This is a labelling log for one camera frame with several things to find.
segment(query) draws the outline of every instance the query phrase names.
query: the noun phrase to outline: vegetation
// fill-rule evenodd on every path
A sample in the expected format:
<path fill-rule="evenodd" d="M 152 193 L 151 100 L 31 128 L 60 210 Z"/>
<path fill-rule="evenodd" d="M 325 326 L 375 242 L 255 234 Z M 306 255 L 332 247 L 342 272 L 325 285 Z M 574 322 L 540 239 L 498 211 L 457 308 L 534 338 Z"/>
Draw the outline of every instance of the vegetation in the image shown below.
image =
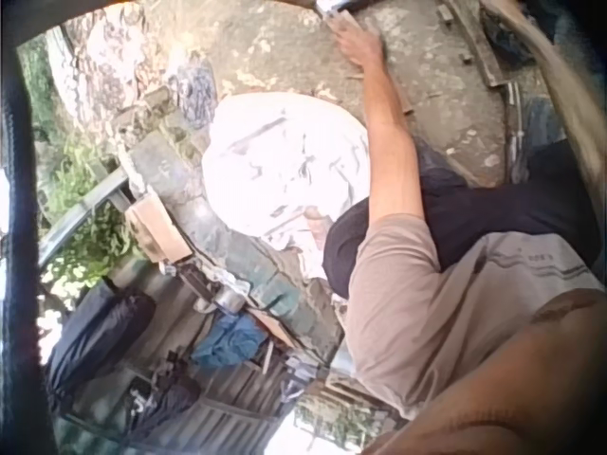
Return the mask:
<path fill-rule="evenodd" d="M 46 210 L 53 218 L 64 215 L 98 184 L 86 166 L 94 156 L 94 149 L 81 142 L 68 140 L 66 143 L 65 160 L 57 171 L 55 187 L 46 204 Z M 43 281 L 58 282 L 65 291 L 60 297 L 73 299 L 84 286 L 95 284 L 120 259 L 133 252 L 134 243 L 122 214 L 110 203 L 105 203 L 53 257 Z"/>
<path fill-rule="evenodd" d="M 61 143 L 65 133 L 58 121 L 59 95 L 48 64 L 45 35 L 38 35 L 24 43 L 18 52 L 32 107 L 34 136 L 36 140 Z"/>
<path fill-rule="evenodd" d="M 19 57 L 31 102 L 34 137 L 50 144 L 49 150 L 61 152 L 59 165 L 49 172 L 50 191 L 45 193 L 45 200 L 40 201 L 45 215 L 40 225 L 42 237 L 49 224 L 61 218 L 98 184 L 87 162 L 101 156 L 84 135 L 70 131 L 73 127 L 62 121 L 64 116 L 48 63 L 45 36 L 22 45 Z M 39 156 L 39 161 L 44 162 L 44 158 Z M 104 164 L 111 166 L 112 161 L 105 159 Z M 84 286 L 95 284 L 133 249 L 122 215 L 106 203 L 95 210 L 52 258 L 43 271 L 43 282 L 52 283 L 53 293 L 69 304 Z"/>
<path fill-rule="evenodd" d="M 334 403 L 322 406 L 318 400 L 318 397 L 300 400 L 295 408 L 296 425 L 299 421 L 313 427 L 314 436 L 331 441 L 340 448 L 349 449 L 348 445 L 362 447 L 365 433 L 369 433 L 372 424 L 371 415 L 356 407 L 348 409 Z"/>

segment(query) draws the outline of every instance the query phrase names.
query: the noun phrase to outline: dirt ground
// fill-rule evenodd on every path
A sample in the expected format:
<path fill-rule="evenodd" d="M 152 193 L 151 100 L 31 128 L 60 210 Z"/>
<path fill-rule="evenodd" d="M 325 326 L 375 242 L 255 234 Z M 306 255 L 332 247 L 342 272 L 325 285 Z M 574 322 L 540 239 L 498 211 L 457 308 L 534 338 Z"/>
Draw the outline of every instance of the dirt ground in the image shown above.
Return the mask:
<path fill-rule="evenodd" d="M 357 69 L 336 49 L 312 11 L 268 0 L 150 0 L 149 32 L 162 52 L 197 50 L 211 62 L 219 97 L 296 91 L 333 101 L 363 120 Z M 381 0 L 357 13 L 382 32 L 389 63 L 414 106 L 414 131 L 483 186 L 503 177 L 504 107 L 474 64 L 457 27 L 440 23 L 425 0 Z M 535 86 L 536 75 L 526 74 Z"/>

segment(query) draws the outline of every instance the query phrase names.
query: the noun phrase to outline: hand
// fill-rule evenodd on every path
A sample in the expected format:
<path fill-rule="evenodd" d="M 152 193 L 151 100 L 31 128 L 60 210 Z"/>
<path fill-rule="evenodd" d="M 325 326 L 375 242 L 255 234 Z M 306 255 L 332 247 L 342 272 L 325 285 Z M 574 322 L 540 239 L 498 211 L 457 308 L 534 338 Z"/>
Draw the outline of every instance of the hand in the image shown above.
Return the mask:
<path fill-rule="evenodd" d="M 383 43 L 379 34 L 352 24 L 340 14 L 327 19 L 341 52 L 350 62 L 365 68 L 384 64 Z"/>

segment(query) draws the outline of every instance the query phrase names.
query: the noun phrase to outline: white cloth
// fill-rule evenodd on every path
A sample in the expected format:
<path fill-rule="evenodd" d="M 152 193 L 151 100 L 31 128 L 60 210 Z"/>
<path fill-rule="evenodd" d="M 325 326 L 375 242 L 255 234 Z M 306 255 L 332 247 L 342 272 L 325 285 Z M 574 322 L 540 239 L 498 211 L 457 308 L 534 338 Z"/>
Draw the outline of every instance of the white cloth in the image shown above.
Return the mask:
<path fill-rule="evenodd" d="M 304 211 L 335 221 L 369 195 L 367 132 L 327 101 L 238 95 L 215 111 L 202 170 L 207 199 L 228 227 L 278 250 L 297 247 L 303 274 L 324 277 Z"/>

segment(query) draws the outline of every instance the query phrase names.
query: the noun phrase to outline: metal roof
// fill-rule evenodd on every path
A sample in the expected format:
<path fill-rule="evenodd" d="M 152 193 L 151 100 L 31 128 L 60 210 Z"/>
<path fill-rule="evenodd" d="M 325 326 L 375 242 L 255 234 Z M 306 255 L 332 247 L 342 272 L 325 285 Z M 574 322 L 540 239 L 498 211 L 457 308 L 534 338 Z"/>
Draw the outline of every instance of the metal roof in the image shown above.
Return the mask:
<path fill-rule="evenodd" d="M 146 332 L 114 373 L 90 381 L 78 393 L 73 411 L 55 418 L 57 443 L 66 453 L 204 453 L 245 455 L 264 452 L 293 403 L 281 402 L 281 382 L 289 377 L 280 355 L 266 375 L 247 364 L 190 371 L 202 388 L 196 404 L 156 428 L 140 444 L 121 447 L 127 420 L 123 398 L 138 373 L 151 371 L 170 350 L 183 352 L 212 315 L 193 310 L 196 295 L 176 278 L 162 276 L 144 261 L 130 261 L 113 274 L 115 284 L 133 283 L 156 300 L 156 313 Z"/>

